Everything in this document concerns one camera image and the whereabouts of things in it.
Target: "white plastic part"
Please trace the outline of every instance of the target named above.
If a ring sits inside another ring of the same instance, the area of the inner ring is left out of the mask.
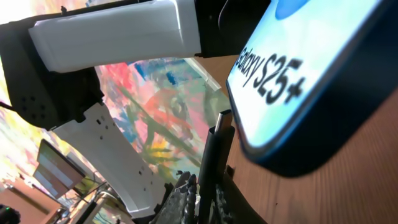
[[[78,166],[85,173],[85,175],[88,176],[88,178],[97,183],[102,183],[102,180],[97,176],[96,172],[93,172],[90,168],[88,168],[73,152],[69,152],[67,154],[67,159],[74,165]]]
[[[29,29],[50,71],[201,52],[195,0],[154,0],[39,21]]]
[[[165,182],[151,171],[113,122],[106,105],[84,112],[82,123],[69,121],[54,133],[86,157],[122,198],[133,218],[153,215]]]

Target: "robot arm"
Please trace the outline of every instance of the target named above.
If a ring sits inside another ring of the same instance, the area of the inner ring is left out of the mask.
[[[12,109],[79,150],[130,214],[142,218],[159,210],[167,196],[165,183],[113,123],[94,66],[238,54],[266,7],[240,39],[227,41],[218,21],[227,0],[135,3],[118,1],[0,25],[0,56]]]
[[[201,52],[193,0],[155,0],[38,21],[29,29],[51,72]]]

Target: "black frame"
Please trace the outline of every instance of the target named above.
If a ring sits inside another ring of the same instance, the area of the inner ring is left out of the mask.
[[[227,80],[246,157],[279,175],[296,177],[317,169],[338,151],[398,85],[394,75],[398,73],[398,31],[392,29],[397,13],[397,1],[380,2],[289,124],[263,147],[248,143]],[[383,67],[386,72],[375,75]]]

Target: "wall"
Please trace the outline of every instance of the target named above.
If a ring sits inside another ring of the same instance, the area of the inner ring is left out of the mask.
[[[0,192],[0,203],[17,210],[21,215],[21,224],[39,224],[47,216],[9,189]]]
[[[26,197],[29,197],[38,203],[44,210],[47,211],[47,213],[54,209],[60,208],[60,204],[57,201],[53,200],[48,195],[45,195],[40,190],[30,188],[22,179],[16,179],[15,182],[7,182],[12,184],[16,189],[20,190]]]

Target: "smartphone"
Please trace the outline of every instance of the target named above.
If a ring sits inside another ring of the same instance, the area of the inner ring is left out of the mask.
[[[226,81],[245,155],[296,177],[338,151],[398,85],[397,13],[388,0],[271,1]]]

